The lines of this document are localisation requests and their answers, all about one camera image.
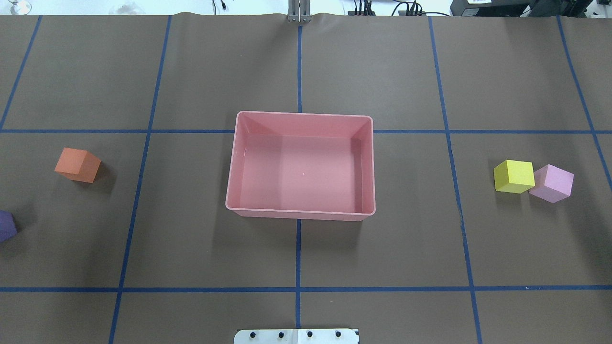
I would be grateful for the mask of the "pink foam block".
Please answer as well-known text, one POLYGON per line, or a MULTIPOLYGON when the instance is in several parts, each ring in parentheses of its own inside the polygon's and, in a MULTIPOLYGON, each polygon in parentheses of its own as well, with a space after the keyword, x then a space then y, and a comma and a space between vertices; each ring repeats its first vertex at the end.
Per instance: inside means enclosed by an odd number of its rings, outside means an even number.
POLYGON ((556 203, 571 196, 574 174, 554 165, 545 165, 534 172, 535 185, 528 193, 556 203))

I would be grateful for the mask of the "yellow foam block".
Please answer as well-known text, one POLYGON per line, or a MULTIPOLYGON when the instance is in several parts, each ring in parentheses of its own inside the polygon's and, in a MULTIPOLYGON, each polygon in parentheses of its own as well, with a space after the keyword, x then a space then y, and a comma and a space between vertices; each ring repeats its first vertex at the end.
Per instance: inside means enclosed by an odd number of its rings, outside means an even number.
POLYGON ((492 172, 497 192, 522 194, 536 185, 533 164, 528 161, 505 160, 492 172))

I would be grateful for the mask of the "orange foam block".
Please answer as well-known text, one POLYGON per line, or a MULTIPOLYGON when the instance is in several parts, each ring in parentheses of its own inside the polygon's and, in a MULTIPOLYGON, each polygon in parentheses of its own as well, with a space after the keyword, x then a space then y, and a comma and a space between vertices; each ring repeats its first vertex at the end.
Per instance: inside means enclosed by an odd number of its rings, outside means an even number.
POLYGON ((63 148, 54 171, 66 178, 93 183, 101 165, 101 159, 87 150, 63 148))

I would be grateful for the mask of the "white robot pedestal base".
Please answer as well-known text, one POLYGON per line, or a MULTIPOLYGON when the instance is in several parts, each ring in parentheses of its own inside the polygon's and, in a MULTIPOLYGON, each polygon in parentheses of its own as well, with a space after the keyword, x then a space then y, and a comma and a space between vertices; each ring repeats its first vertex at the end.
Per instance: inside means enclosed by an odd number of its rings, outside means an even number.
POLYGON ((234 344, 359 344, 358 329, 243 329, 237 331, 234 344))

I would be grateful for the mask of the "pink plastic bin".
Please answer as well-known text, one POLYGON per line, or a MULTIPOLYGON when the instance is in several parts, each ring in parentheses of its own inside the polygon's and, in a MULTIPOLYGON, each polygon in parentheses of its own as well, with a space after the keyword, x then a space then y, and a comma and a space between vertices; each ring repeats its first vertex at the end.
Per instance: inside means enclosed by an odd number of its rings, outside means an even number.
POLYGON ((225 206, 242 217, 371 217, 376 213, 373 119, 239 112, 225 206))

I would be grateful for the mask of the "aluminium frame post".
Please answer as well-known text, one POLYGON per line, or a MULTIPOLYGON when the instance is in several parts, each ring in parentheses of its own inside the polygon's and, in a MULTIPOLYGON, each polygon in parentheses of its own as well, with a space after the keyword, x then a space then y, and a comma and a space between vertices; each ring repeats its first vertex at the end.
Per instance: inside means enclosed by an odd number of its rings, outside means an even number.
POLYGON ((287 15, 288 21, 295 23, 310 22, 312 19, 310 7, 311 0, 289 0, 287 15))

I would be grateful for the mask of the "purple foam block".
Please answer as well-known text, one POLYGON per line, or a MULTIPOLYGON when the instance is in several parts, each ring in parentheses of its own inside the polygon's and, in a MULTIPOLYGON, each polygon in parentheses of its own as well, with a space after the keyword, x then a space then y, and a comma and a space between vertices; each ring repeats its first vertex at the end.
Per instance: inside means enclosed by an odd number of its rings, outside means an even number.
POLYGON ((13 215, 7 211, 0 211, 0 242, 4 242, 17 235, 17 226, 13 215))

